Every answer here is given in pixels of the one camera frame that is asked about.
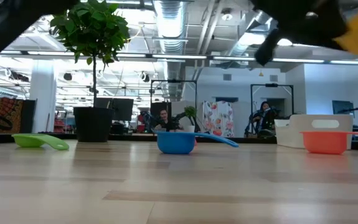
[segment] man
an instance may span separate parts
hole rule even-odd
[[[163,124],[157,125],[155,127],[155,129],[165,128],[167,132],[176,132],[176,131],[180,131],[180,129],[182,129],[180,127],[180,125],[179,125],[179,127],[175,127],[175,124],[167,118],[167,110],[162,109],[159,112],[159,116],[161,117]]]

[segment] ceiling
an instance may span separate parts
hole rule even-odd
[[[213,30],[212,40],[207,46],[206,54],[225,54],[230,50],[238,38],[244,33],[248,23],[251,21],[255,13],[252,11],[252,5],[246,0],[221,0],[222,8],[230,9],[232,15],[231,20],[222,19],[222,13],[214,11],[210,18],[209,30],[212,30],[211,23],[217,16],[217,23]],[[185,54],[196,54],[199,38],[202,33],[202,25],[205,21],[209,0],[185,0],[186,2],[186,33],[187,42],[184,46]],[[342,1],[342,3],[350,4],[354,10],[357,8],[358,1]],[[125,4],[121,4],[120,13],[129,23],[131,42],[126,44],[125,52],[130,53],[161,53],[161,46],[158,40],[158,27],[156,25],[156,15],[154,11],[125,9]],[[33,26],[27,29],[19,38],[17,38],[6,50],[31,50],[31,51],[65,51],[65,47],[49,35],[49,22],[52,16],[40,18]],[[252,56],[255,52],[254,47],[247,49],[247,54]],[[322,49],[320,47],[293,45],[280,46],[275,52],[278,58],[330,58],[330,59],[349,59],[355,58],[353,55],[335,50]],[[31,79],[32,58],[9,58],[0,57],[0,84],[21,83],[26,82],[13,80],[9,78],[10,70],[18,72]],[[72,106],[91,105],[91,93],[86,86],[92,84],[92,67],[86,64],[86,61],[79,60],[77,64],[73,60],[56,59],[56,66],[59,68],[58,86],[83,86],[78,88],[58,88],[57,105],[71,109]],[[166,79],[165,62],[161,60],[155,61],[120,61],[111,64],[103,71],[102,63],[98,63],[98,86],[101,95],[104,96],[126,96],[138,98],[137,105],[149,105],[149,86],[139,79],[142,72],[149,75],[151,79]],[[290,69],[287,63],[269,63],[267,68],[280,68],[282,72]],[[250,62],[250,68],[259,67],[257,64]],[[71,73],[72,81],[64,80],[64,74]],[[166,83],[155,83],[161,87],[155,95],[159,100],[163,100],[167,95]],[[0,86],[0,96],[16,95],[18,97],[27,98],[29,96],[29,87]],[[85,101],[75,101],[77,98],[88,98]]]

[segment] blue bowl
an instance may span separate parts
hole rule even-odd
[[[195,146],[195,136],[184,133],[158,132],[158,148],[165,154],[188,154]]]
[[[205,137],[214,139],[226,143],[232,147],[238,147],[238,144],[219,136],[204,133],[169,133],[169,132],[157,132],[158,134],[158,148],[161,152],[166,154],[188,154],[195,146],[195,137]]]

